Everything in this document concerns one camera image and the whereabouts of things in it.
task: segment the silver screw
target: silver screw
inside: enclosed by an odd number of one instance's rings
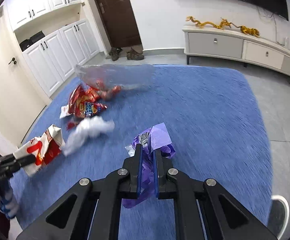
[[[119,170],[117,171],[117,173],[118,173],[119,175],[126,175],[126,174],[127,174],[127,169],[119,169]]]
[[[215,186],[216,185],[216,180],[215,179],[208,179],[206,181],[206,184],[209,185],[209,186]]]
[[[87,178],[82,178],[79,181],[79,184],[82,186],[86,186],[88,183],[89,183],[89,179],[87,179]]]
[[[171,168],[171,169],[168,170],[168,173],[171,174],[171,175],[176,175],[178,173],[178,170],[174,169],[174,168]]]

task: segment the tv stand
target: tv stand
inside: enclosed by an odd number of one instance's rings
[[[197,28],[185,25],[187,64],[195,56],[217,57],[270,68],[290,76],[290,50],[285,47],[239,31],[215,28]]]

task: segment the white and red paper bag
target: white and red paper bag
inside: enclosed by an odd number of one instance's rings
[[[27,154],[34,154],[36,156],[35,163],[23,167],[26,173],[32,176],[59,155],[61,147],[64,145],[62,129],[52,124],[41,137],[31,139],[13,154],[16,159],[24,157]]]

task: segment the golden figurine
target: golden figurine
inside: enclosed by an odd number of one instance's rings
[[[217,29],[222,29],[224,30],[224,26],[229,26],[231,28],[231,24],[234,25],[236,28],[240,28],[241,32],[246,34],[246,35],[253,35],[257,38],[260,37],[260,32],[257,30],[257,29],[250,29],[250,28],[247,28],[246,26],[236,26],[234,23],[232,22],[228,22],[226,19],[223,19],[221,18],[222,21],[220,23],[220,25],[216,25],[212,22],[204,22],[204,23],[201,23],[199,20],[196,20],[193,16],[188,16],[186,17],[186,21],[191,21],[191,22],[194,22],[195,23],[195,26],[196,27],[199,27],[199,28],[203,28],[206,24],[210,24],[212,25],[214,28],[217,28]]]

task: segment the brown door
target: brown door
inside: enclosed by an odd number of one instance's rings
[[[129,0],[96,0],[112,47],[141,45]]]

